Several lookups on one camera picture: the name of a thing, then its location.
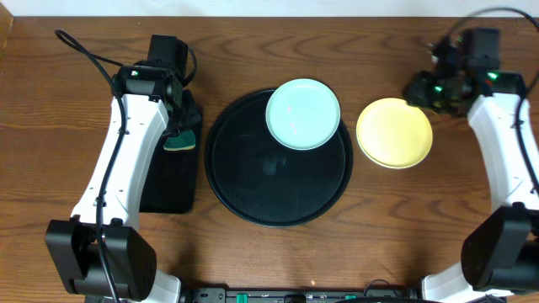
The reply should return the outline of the green and yellow sponge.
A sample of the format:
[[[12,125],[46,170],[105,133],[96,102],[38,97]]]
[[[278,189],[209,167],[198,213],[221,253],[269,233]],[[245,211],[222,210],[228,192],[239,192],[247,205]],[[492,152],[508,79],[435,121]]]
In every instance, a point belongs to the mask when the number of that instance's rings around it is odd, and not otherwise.
[[[168,152],[189,151],[196,147],[196,137],[192,130],[185,130],[167,138],[163,149]]]

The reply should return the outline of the yellow plate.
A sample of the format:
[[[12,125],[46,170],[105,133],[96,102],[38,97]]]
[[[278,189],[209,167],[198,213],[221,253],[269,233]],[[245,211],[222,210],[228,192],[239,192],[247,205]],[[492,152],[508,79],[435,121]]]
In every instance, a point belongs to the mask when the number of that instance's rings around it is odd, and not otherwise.
[[[400,98],[382,98],[367,105],[355,131],[363,153],[374,163],[391,169],[421,163],[433,143],[426,114]]]

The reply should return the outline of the pale green plate top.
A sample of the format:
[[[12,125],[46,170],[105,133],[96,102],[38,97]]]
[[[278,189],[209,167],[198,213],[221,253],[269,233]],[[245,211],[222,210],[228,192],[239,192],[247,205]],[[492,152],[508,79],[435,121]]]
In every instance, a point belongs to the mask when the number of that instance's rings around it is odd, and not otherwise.
[[[325,144],[340,122],[340,105],[322,82],[298,78],[285,82],[269,97],[265,122],[282,146],[307,151]]]

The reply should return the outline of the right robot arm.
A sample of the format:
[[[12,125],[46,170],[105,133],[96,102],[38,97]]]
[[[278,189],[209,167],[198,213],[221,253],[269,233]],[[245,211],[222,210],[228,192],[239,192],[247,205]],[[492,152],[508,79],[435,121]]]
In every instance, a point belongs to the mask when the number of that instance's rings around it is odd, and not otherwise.
[[[491,215],[464,241],[460,260],[421,281],[424,300],[473,302],[538,290],[538,148],[528,89],[517,73],[458,77],[419,72],[408,104],[467,119],[488,175]]]

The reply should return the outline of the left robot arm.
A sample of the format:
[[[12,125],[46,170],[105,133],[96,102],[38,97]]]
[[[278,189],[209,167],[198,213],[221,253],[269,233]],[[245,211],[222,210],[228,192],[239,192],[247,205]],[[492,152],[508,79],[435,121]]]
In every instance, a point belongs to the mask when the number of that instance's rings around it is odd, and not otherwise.
[[[87,300],[177,302],[180,279],[157,268],[141,212],[183,213],[193,202],[201,115],[174,64],[140,61],[113,78],[111,119],[93,176],[45,244],[67,292]]]

